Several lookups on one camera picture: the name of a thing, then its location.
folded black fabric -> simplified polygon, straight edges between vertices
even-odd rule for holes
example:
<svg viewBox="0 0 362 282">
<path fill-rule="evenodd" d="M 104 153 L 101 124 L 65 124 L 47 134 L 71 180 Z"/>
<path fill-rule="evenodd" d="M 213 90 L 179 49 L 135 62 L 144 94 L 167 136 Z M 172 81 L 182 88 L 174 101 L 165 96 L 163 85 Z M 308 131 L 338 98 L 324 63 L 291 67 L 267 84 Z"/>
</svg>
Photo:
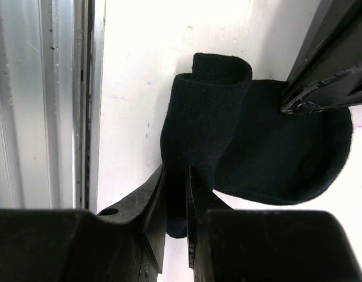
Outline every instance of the folded black fabric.
<svg viewBox="0 0 362 282">
<path fill-rule="evenodd" d="M 201 53 L 191 74 L 175 77 L 161 133 L 171 236 L 186 236 L 182 176 L 190 165 L 210 189 L 277 205 L 313 199 L 337 177 L 350 150 L 349 110 L 286 115 L 285 87 L 252 81 L 242 59 Z"/>
</svg>

black cloth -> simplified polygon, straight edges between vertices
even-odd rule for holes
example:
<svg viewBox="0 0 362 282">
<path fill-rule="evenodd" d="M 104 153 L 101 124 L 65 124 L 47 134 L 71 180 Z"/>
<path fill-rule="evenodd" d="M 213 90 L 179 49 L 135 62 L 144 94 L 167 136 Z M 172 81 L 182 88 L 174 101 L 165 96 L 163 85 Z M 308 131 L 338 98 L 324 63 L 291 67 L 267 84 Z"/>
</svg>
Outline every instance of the black cloth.
<svg viewBox="0 0 362 282">
<path fill-rule="evenodd" d="M 169 235 L 186 236 L 182 177 L 190 165 L 210 189 L 266 204 L 305 202 L 330 186 L 349 155 L 350 112 L 286 115 L 286 86 L 252 81 L 242 59 L 202 53 L 192 73 L 175 77 L 161 133 Z"/>
</svg>

screw hole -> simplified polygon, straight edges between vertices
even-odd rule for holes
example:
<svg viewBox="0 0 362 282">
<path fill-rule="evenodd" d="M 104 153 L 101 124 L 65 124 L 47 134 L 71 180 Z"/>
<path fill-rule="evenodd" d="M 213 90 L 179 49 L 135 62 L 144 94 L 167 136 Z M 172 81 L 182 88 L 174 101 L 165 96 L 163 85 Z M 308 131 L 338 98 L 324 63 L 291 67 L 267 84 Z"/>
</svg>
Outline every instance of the screw hole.
<svg viewBox="0 0 362 282">
<path fill-rule="evenodd" d="M 114 214 L 117 214 L 118 210 L 117 209 L 104 209 L 100 212 L 100 216 L 112 216 Z"/>
</svg>

